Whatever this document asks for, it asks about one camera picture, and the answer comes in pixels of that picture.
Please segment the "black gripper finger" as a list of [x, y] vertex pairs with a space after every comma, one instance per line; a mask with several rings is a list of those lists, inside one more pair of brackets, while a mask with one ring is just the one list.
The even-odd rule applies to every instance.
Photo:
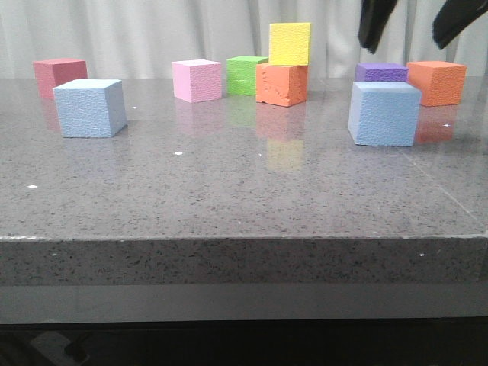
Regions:
[[375, 54], [397, 0], [362, 0], [358, 40], [362, 48]]
[[439, 49], [444, 49], [486, 12], [487, 0], [447, 0], [432, 23], [432, 39]]

